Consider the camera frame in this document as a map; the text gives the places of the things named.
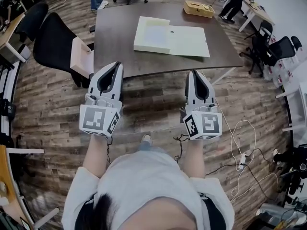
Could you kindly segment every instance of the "black hair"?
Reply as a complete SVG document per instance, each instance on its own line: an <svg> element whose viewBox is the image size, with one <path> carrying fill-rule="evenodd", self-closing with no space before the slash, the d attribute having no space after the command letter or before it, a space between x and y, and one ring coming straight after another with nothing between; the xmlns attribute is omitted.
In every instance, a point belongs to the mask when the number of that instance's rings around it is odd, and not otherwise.
<svg viewBox="0 0 307 230"><path fill-rule="evenodd" d="M75 230L110 230L112 200L108 194L100 196L94 207L94 198L85 203L77 217Z"/></svg>

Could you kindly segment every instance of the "black pants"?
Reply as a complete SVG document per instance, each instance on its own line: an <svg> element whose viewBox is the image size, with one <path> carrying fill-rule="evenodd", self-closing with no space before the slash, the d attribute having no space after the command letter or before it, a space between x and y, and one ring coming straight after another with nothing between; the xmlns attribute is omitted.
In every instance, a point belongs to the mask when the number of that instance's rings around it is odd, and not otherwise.
<svg viewBox="0 0 307 230"><path fill-rule="evenodd" d="M243 0L230 0L228 4L226 4L225 8L223 8L221 12L221 16L227 15L227 13L231 10L227 19L231 20L241 9Z"/></svg>

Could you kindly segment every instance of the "shoe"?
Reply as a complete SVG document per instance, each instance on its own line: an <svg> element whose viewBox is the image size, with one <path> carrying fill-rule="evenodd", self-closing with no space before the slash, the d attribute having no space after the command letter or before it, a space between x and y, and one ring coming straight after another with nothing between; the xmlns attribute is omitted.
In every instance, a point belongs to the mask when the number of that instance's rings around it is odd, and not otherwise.
<svg viewBox="0 0 307 230"><path fill-rule="evenodd" d="M278 150L275 149L275 150L273 151L273 162L274 162L274 163L276 163L276 161L274 160L274 157L275 157L275 155L277 155L277 154L279 154L279 153L278 153Z"/></svg>
<svg viewBox="0 0 307 230"><path fill-rule="evenodd" d="M233 19L228 19L228 18L226 19L226 22L229 23L229 24L234 24L235 23L235 21Z"/></svg>
<svg viewBox="0 0 307 230"><path fill-rule="evenodd" d="M103 0L101 4L104 4L105 6L107 6L109 2L107 0Z"/></svg>
<svg viewBox="0 0 307 230"><path fill-rule="evenodd" d="M143 142L143 141L147 141L150 145L153 144L153 140L152 140L152 137L151 137L150 135L144 135L144 136L142 137L141 142Z"/></svg>
<svg viewBox="0 0 307 230"><path fill-rule="evenodd" d="M226 21L226 20L227 20L227 17L224 16L224 15L219 14L219 17L220 17L223 21Z"/></svg>

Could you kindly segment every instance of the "black cable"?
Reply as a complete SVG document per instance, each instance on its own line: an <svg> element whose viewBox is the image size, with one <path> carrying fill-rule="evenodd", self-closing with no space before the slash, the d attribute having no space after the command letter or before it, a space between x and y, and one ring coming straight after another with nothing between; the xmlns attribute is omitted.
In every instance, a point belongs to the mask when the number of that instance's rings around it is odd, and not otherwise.
<svg viewBox="0 0 307 230"><path fill-rule="evenodd" d="M266 162L271 163L270 161L268 161L268 160L264 157L264 154L263 154L263 152L262 152L262 150L261 150L260 148L254 149L254 150L251 152L251 154L248 155L248 156L246 156L246 157L249 158L249 157L253 154L253 152L255 152L256 150L259 150L259 151L261 152L261 154L262 154L262 156L263 156L263 159L264 159Z"/></svg>
<svg viewBox="0 0 307 230"><path fill-rule="evenodd" d="M225 166L236 166L236 164L226 164L226 165L223 165L223 166L221 166L220 168L216 169L215 171L212 171L212 172L210 172L209 174L206 174L206 175L210 175L210 174L212 174L212 173L214 173L214 172L217 172L218 170L220 170L221 168L223 168L223 167L225 167Z"/></svg>
<svg viewBox="0 0 307 230"><path fill-rule="evenodd" d="M111 164L111 159L110 159L110 156L109 156L109 153L110 153L110 145L113 144L113 137L111 137L111 143L108 143L108 139L106 140L107 142L107 147L106 147L106 156L107 156L107 161L109 162L109 164Z"/></svg>
<svg viewBox="0 0 307 230"><path fill-rule="evenodd" d="M252 176L254 177L254 179L256 180L256 182L258 183L258 185L259 185L259 187L260 187L261 191L263 192L263 194L265 195L265 197L266 197L267 199L269 199L269 200L275 201L274 199L269 198L269 197L268 197L268 196L265 194L265 192L264 192L264 190L262 189L262 187L261 187L261 185L260 185L259 181L258 181L258 180L257 180L257 178L254 176L254 173L251 171L250 167L249 167L247 164L244 164L244 163L243 163L242 165L244 165L244 166L247 166L247 167L248 167L248 169L249 169L250 173L252 174Z"/></svg>
<svg viewBox="0 0 307 230"><path fill-rule="evenodd" d="M177 155L177 156L174 157L175 161L178 163L178 161L181 159L182 151L183 151L183 149L182 149L182 142L183 142L183 141L186 141L186 140L190 140L190 138L189 138L188 135L183 135L183 134L181 134L180 137L176 137L176 138L173 137L173 139L180 142L180 155Z"/></svg>

